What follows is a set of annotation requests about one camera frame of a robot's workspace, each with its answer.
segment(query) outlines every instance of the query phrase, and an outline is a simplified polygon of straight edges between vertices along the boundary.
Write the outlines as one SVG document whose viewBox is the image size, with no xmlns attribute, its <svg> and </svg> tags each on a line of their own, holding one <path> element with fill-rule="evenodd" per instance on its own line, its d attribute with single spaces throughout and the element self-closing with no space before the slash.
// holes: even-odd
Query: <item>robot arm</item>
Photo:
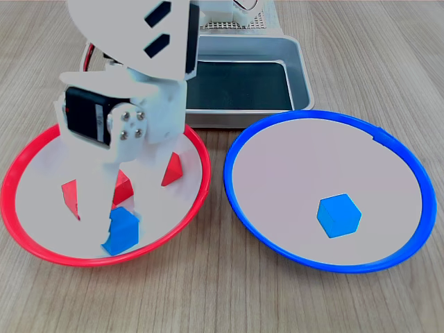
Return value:
<svg viewBox="0 0 444 333">
<path fill-rule="evenodd" d="M 153 212 L 179 135 L 187 79 L 196 75 L 199 7 L 190 0 L 68 0 L 74 23 L 122 65 L 63 73 L 55 103 L 62 141 L 74 157 L 78 215 L 105 243 L 120 164 L 131 162 L 135 209 Z"/>
</svg>

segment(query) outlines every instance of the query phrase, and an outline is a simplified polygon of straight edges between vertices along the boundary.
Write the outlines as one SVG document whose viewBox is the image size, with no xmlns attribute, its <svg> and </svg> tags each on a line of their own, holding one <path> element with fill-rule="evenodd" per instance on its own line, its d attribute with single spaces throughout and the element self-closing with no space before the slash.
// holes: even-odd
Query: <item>black marking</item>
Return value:
<svg viewBox="0 0 444 333">
<path fill-rule="evenodd" d="M 161 35 L 154 42 L 152 42 L 145 48 L 145 53 L 148 55 L 148 57 L 153 58 L 161 50 L 163 50 L 165 47 L 169 45 L 169 40 L 170 40 L 169 35 L 167 34 Z"/>
<path fill-rule="evenodd" d="M 195 4 L 189 5 L 188 44 L 185 73 L 190 74 L 196 68 L 197 46 L 199 41 L 200 8 Z"/>
<path fill-rule="evenodd" d="M 171 2 L 163 1 L 155 10 L 153 10 L 147 17 L 145 22 L 153 28 L 157 23 L 162 21 L 171 12 Z"/>
</svg>

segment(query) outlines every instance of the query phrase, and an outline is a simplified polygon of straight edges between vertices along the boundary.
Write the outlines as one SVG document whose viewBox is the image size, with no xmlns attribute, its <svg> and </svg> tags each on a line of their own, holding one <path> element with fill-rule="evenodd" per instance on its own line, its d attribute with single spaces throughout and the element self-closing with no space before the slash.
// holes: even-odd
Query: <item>wooden table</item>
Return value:
<svg viewBox="0 0 444 333">
<path fill-rule="evenodd" d="M 427 245 L 368 275 L 290 262 L 247 232 L 225 197 L 223 162 L 239 132 L 199 131 L 211 192 L 185 231 L 153 253 L 67 268 L 29 255 L 0 226 L 0 332 L 444 332 L 444 3 L 279 1 L 277 9 L 301 43 L 316 108 L 387 129 L 427 168 L 438 199 Z M 84 45 L 63 2 L 0 1 L 2 178 L 56 122 L 58 76 L 78 70 Z"/>
</svg>

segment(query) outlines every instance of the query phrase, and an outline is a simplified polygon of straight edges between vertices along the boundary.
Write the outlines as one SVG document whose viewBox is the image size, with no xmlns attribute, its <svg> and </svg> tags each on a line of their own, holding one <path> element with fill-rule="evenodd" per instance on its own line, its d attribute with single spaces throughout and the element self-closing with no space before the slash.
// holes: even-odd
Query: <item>red triangular block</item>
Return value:
<svg viewBox="0 0 444 333">
<path fill-rule="evenodd" d="M 67 182 L 62 185 L 63 199 L 65 200 L 65 204 L 68 206 L 69 210 L 71 210 L 72 214 L 80 220 L 77 211 L 77 182 L 76 180 L 72 180 L 71 182 Z"/>
<path fill-rule="evenodd" d="M 131 181 L 122 171 L 119 171 L 119 175 L 117 176 L 116 190 L 114 192 L 114 199 L 112 200 L 113 204 L 119 205 L 133 195 L 134 190 L 133 186 L 131 185 Z"/>
<path fill-rule="evenodd" d="M 182 176 L 183 171 L 182 164 L 180 163 L 180 157 L 178 154 L 173 153 L 171 159 L 169 160 L 168 167 L 166 168 L 164 180 L 162 181 L 162 186 L 168 186 Z"/>
</svg>

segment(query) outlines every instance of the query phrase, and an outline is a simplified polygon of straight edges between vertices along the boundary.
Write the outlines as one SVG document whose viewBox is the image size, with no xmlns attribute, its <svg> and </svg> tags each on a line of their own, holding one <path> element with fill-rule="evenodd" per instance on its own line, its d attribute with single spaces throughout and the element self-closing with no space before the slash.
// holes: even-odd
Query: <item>red prism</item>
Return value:
<svg viewBox="0 0 444 333">
<path fill-rule="evenodd" d="M 180 163 L 180 157 L 178 154 L 173 153 L 171 159 L 169 160 L 168 167 L 166 168 L 164 180 L 162 181 L 162 186 L 168 186 L 182 176 L 183 171 L 182 164 Z"/>
</svg>

